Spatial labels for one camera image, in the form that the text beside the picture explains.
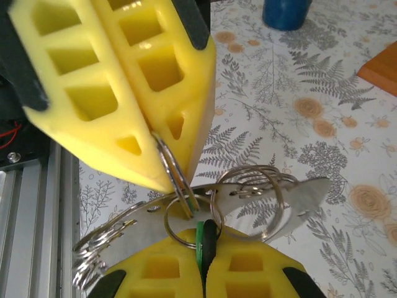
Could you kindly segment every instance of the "wooden block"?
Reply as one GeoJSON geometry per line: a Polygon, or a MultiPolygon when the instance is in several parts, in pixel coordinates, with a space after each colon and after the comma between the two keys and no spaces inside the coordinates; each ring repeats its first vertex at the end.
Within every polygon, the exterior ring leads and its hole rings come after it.
{"type": "Polygon", "coordinates": [[[366,62],[357,76],[397,96],[397,42],[366,62]]]}

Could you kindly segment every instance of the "blue bottle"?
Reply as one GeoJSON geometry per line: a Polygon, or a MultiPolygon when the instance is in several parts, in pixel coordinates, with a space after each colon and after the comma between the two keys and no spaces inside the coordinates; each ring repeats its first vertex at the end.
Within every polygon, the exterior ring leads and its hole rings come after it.
{"type": "Polygon", "coordinates": [[[262,18],[271,28],[291,31],[302,27],[312,0],[265,0],[262,18]]]}

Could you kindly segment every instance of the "aluminum frame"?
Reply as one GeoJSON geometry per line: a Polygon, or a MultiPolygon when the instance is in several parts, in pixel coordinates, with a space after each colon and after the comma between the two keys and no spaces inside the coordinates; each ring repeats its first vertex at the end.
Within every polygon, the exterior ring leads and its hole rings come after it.
{"type": "Polygon", "coordinates": [[[55,143],[48,162],[6,174],[0,297],[82,297],[72,286],[72,247],[80,238],[78,194],[79,161],[55,143]]]}

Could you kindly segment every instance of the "tablecloth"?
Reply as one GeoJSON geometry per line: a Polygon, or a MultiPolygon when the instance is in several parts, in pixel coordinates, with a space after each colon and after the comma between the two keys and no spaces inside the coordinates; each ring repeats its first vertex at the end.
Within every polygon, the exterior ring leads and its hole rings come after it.
{"type": "MultiPolygon", "coordinates": [[[[306,225],[271,245],[328,298],[397,296],[397,99],[358,78],[397,40],[397,1],[314,0],[300,30],[261,19],[262,2],[212,3],[216,107],[193,184],[243,164],[332,186],[306,225]]],[[[80,165],[81,233],[156,192],[80,165]]],[[[260,209],[239,225],[260,227],[260,209]]]]}

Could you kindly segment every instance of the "patterned fabric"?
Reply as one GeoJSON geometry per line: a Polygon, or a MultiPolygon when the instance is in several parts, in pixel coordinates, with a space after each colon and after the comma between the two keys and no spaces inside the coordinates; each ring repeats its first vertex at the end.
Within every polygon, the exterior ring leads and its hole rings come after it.
{"type": "MultiPolygon", "coordinates": [[[[329,298],[396,297],[397,100],[356,72],[397,40],[397,1],[314,0],[296,32],[261,14],[257,0],[212,3],[216,116],[194,185],[245,164],[329,177],[318,213],[271,245],[329,298]]],[[[80,180],[82,235],[159,195],[83,163],[80,180]]],[[[270,215],[256,206],[231,221],[260,228],[270,215]]]]}

